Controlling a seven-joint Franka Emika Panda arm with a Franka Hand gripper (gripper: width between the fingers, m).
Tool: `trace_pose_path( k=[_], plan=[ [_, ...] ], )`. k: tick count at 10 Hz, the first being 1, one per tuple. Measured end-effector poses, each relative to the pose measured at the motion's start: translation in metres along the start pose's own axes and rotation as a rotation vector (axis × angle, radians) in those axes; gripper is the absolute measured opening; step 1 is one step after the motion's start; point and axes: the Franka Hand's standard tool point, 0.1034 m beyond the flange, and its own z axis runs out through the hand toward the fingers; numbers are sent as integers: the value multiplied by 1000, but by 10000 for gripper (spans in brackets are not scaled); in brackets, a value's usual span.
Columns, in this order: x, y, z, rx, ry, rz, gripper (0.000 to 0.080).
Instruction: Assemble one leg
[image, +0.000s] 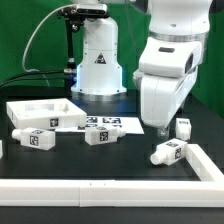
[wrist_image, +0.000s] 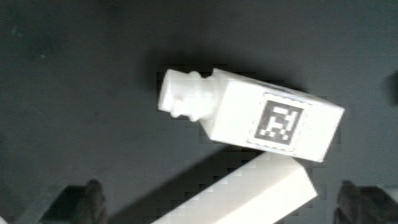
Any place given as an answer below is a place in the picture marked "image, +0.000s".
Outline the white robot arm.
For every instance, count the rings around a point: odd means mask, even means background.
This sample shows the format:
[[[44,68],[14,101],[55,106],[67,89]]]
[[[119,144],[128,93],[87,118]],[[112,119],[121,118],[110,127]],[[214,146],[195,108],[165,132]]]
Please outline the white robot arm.
[[[165,128],[184,103],[203,62],[212,0],[146,0],[149,36],[133,81],[144,124]]]

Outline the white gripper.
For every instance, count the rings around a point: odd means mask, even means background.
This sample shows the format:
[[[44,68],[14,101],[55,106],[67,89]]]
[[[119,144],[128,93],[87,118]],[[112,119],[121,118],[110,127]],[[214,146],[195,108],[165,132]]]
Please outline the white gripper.
[[[145,125],[166,128],[197,79],[198,68],[181,78],[144,75],[140,89],[141,119]]]

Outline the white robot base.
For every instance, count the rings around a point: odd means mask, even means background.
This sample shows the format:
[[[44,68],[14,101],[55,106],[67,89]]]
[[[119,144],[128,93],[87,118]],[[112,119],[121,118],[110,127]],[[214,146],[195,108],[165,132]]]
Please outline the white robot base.
[[[77,66],[73,97],[91,101],[120,98],[127,89],[122,85],[123,69],[117,61],[118,25],[114,19],[86,18],[84,21],[83,59]]]

